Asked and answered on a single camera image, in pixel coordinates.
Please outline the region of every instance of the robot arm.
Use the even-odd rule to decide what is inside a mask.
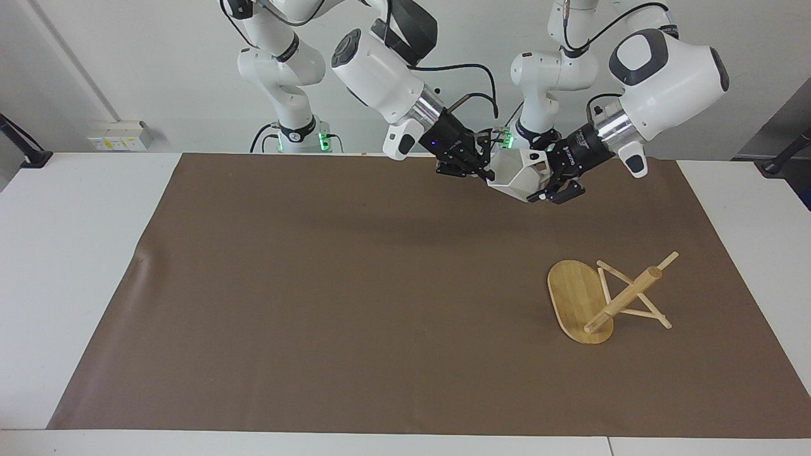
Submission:
[[[646,175],[642,145],[701,113],[729,89],[715,49],[686,44],[653,28],[625,38],[609,67],[624,95],[593,124],[549,146],[545,187],[529,201],[562,203],[581,195],[585,189],[577,180],[615,155],[635,177]]]
[[[258,48],[240,52],[239,74],[270,99],[278,116],[273,126],[280,131],[280,148],[286,152],[329,150],[326,140],[329,125],[312,113],[310,100],[300,89],[321,82],[326,63],[318,51],[302,42],[293,28],[279,17],[295,19],[298,15],[323,14],[342,1],[326,0],[319,8],[319,0],[228,0],[232,16],[242,21],[247,35]],[[275,8],[275,3],[292,7],[290,13],[270,10]]]
[[[547,31],[557,41],[557,52],[533,51],[513,60],[510,75],[524,95],[521,116],[510,125],[515,146],[543,150],[560,134],[554,130],[559,111],[552,91],[577,91],[590,88],[597,80],[599,64],[588,52],[594,28],[594,13],[599,0],[555,0]],[[613,0],[618,15],[633,32],[657,28],[678,38],[678,28],[666,2],[643,6],[646,0]]]
[[[493,179],[489,149],[479,151],[475,134],[409,69],[436,46],[436,20],[413,0],[394,0],[393,20],[388,31],[378,20],[370,32],[349,32],[332,58],[350,92],[389,124],[384,153],[404,160],[420,143],[437,157],[437,173]]]

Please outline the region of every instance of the white table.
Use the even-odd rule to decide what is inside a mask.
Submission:
[[[811,440],[43,431],[179,158],[57,154],[0,193],[0,428],[14,429],[0,455],[811,454]],[[749,163],[680,166],[811,390],[811,213]]]

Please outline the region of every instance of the wooden oval board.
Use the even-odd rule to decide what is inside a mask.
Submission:
[[[558,323],[566,335],[590,345],[608,340],[614,332],[613,320],[592,334],[583,329],[606,307],[603,285],[597,271],[580,261],[565,260],[552,266],[547,283]]]

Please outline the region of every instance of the wall socket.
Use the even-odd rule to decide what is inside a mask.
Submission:
[[[90,132],[88,141],[97,151],[144,151],[152,144],[152,135],[146,123],[122,120],[100,125]]]

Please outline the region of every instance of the wooden stick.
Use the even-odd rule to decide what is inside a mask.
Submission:
[[[664,261],[662,261],[662,263],[660,263],[659,266],[657,266],[657,267],[659,269],[661,269],[662,271],[664,271],[664,269],[666,267],[670,266],[670,263],[672,263],[673,260],[675,260],[678,257],[679,257],[679,252],[673,252],[673,253],[670,254],[669,257],[665,258]]]
[[[653,313],[645,312],[645,311],[641,311],[641,310],[622,309],[622,312],[620,312],[620,313],[624,313],[625,315],[644,316],[645,318],[651,318],[653,320],[658,320],[659,319],[659,317],[654,315]]]
[[[611,292],[608,291],[605,269],[597,268],[597,274],[600,276],[600,283],[603,285],[603,295],[606,297],[606,305],[608,305],[608,303],[611,302]]]
[[[612,268],[611,266],[607,265],[607,264],[606,264],[606,263],[604,263],[603,261],[598,260],[598,261],[597,261],[597,266],[599,266],[600,268],[603,268],[603,269],[607,270],[609,273],[611,273],[611,275],[613,275],[614,277],[616,277],[616,278],[620,279],[622,282],[625,282],[625,283],[627,283],[627,284],[629,284],[629,285],[633,285],[633,280],[631,280],[631,278],[630,278],[630,277],[628,277],[628,276],[626,276],[625,274],[621,273],[620,271],[618,271],[618,270],[616,270],[616,269]]]
[[[645,269],[645,271],[639,274],[639,277],[633,281],[632,285],[622,290],[622,292],[612,299],[606,308],[595,315],[583,329],[586,333],[592,334],[599,329],[600,326],[605,325],[616,314],[628,307],[628,305],[637,298],[637,295],[644,293],[645,290],[650,288],[650,286],[656,283],[660,278],[662,278],[661,269],[655,266]]]
[[[663,313],[659,311],[659,309],[656,306],[654,306],[654,304],[650,301],[650,299],[648,299],[647,296],[645,296],[643,293],[640,293],[639,299],[642,301],[642,303],[645,304],[645,307],[650,309],[650,313],[656,316],[656,319],[659,320],[659,322],[662,324],[662,326],[665,327],[665,329],[673,329],[673,325],[670,323],[670,321],[665,317]]]

